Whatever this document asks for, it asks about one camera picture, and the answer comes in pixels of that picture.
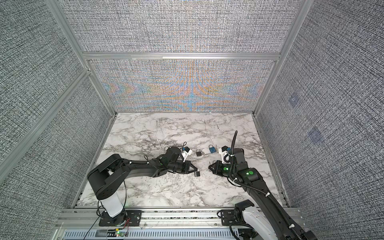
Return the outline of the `blue padlock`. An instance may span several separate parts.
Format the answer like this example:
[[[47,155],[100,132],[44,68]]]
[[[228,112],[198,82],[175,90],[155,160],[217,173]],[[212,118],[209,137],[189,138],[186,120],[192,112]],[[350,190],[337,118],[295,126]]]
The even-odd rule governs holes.
[[[215,146],[209,145],[209,151],[210,151],[211,154],[213,154],[213,153],[217,152],[217,149],[215,148]]]

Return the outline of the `small black padlock top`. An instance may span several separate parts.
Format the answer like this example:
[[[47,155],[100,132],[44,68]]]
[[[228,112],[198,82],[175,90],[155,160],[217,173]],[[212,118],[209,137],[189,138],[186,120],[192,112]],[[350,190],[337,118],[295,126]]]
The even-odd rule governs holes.
[[[201,157],[201,156],[204,156],[204,155],[205,155],[205,153],[203,151],[201,151],[201,150],[197,150],[196,151],[196,156],[197,157]]]

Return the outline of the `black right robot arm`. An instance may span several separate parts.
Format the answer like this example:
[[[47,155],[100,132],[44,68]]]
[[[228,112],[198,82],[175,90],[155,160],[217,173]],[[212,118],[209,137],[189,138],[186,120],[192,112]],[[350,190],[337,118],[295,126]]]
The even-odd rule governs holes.
[[[209,170],[217,176],[225,177],[240,186],[249,194],[261,209],[264,217],[257,213],[251,201],[242,201],[235,205],[236,221],[229,226],[250,226],[264,240],[316,240],[312,231],[305,231],[279,204],[270,192],[262,175],[250,168],[245,159],[244,150],[235,148],[229,153],[229,162],[216,161]]]

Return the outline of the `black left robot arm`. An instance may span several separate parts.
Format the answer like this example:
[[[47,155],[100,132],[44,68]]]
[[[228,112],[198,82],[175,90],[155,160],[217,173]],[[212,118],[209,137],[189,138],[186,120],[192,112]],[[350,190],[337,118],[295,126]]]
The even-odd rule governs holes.
[[[167,173],[199,177],[199,169],[187,160],[191,153],[188,147],[169,147],[164,154],[146,161],[128,160],[113,154],[92,169],[87,180],[104,208],[102,213],[98,212],[99,226],[119,227],[134,219],[117,194],[118,188],[128,178],[158,178]]]

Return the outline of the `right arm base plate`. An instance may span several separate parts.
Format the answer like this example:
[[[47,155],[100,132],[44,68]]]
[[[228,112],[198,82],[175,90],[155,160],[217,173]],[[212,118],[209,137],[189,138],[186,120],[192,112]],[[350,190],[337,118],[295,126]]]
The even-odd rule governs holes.
[[[246,224],[240,212],[235,209],[219,210],[217,215],[223,226],[230,226],[235,223]]]

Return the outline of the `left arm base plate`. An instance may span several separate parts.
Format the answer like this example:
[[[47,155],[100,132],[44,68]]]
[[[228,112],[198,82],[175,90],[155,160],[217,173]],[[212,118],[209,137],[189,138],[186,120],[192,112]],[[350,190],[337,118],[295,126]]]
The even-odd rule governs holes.
[[[115,217],[110,217],[109,214],[104,211],[101,214],[101,219],[99,221],[100,227],[123,227],[123,226],[132,226],[138,227],[140,225],[142,217],[141,210],[132,210],[132,211],[122,211]]]

